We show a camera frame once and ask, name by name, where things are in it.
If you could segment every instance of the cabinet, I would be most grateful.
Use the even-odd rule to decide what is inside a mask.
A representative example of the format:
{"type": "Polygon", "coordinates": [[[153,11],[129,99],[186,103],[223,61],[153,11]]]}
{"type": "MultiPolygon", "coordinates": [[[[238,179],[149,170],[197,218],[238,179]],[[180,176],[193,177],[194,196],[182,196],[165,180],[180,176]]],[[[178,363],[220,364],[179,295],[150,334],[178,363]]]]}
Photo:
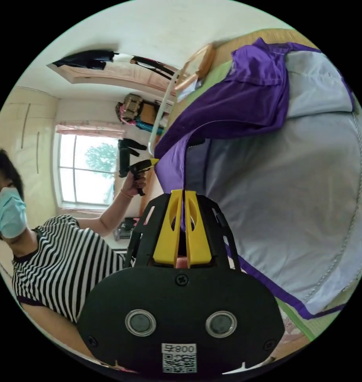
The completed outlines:
{"type": "MultiPolygon", "coordinates": [[[[0,148],[8,152],[24,183],[31,228],[56,213],[51,147],[57,103],[48,94],[15,88],[0,112],[0,148]]],[[[11,260],[10,249],[0,241],[0,263],[12,275],[11,260]]]]}

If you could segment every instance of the striped shirt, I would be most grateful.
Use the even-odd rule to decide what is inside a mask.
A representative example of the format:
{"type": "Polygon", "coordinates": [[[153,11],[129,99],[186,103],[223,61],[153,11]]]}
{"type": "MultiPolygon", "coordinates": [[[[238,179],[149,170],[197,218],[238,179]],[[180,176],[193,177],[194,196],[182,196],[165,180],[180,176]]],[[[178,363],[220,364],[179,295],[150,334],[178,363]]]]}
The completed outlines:
{"type": "Polygon", "coordinates": [[[38,249],[13,259],[13,290],[19,303],[46,306],[76,323],[93,287],[122,269],[123,259],[70,215],[34,229],[38,249]]]}

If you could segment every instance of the screw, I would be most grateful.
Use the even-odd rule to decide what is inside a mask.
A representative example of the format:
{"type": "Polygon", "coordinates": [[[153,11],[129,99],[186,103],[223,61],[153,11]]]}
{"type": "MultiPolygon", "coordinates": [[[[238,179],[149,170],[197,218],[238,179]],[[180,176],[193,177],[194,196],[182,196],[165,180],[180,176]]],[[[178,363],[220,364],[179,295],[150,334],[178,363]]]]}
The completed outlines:
{"type": "Polygon", "coordinates": [[[177,275],[176,276],[176,284],[180,287],[184,287],[189,282],[187,275],[177,275]]]}
{"type": "Polygon", "coordinates": [[[88,336],[87,337],[87,342],[92,346],[92,347],[97,347],[98,343],[97,341],[92,337],[92,336],[88,336]]]}
{"type": "Polygon", "coordinates": [[[270,349],[272,349],[273,347],[275,347],[275,341],[273,339],[269,339],[268,341],[266,341],[266,343],[263,345],[263,350],[265,351],[269,351],[270,349]]]}

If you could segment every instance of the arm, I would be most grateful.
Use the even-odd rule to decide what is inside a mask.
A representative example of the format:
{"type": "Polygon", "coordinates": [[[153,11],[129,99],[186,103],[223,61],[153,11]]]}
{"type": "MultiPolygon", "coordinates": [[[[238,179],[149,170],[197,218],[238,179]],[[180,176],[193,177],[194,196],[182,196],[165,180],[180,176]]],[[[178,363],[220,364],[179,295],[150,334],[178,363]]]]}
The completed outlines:
{"type": "Polygon", "coordinates": [[[117,194],[112,204],[98,218],[79,218],[79,227],[81,229],[90,228],[102,237],[109,235],[124,219],[132,198],[137,195],[137,188],[144,187],[145,176],[141,174],[141,178],[135,181],[132,173],[129,172],[121,191],[117,194]]]}
{"type": "Polygon", "coordinates": [[[21,304],[21,306],[39,327],[55,339],[86,357],[95,359],[72,322],[45,306],[27,304],[21,304]]]}

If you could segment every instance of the qr code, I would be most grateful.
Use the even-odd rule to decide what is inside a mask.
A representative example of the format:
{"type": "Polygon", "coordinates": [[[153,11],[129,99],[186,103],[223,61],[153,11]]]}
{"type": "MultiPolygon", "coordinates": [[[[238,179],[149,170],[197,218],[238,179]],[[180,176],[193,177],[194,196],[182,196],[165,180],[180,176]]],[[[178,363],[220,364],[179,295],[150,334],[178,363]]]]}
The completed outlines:
{"type": "Polygon", "coordinates": [[[164,373],[196,373],[197,354],[163,354],[164,373]]]}

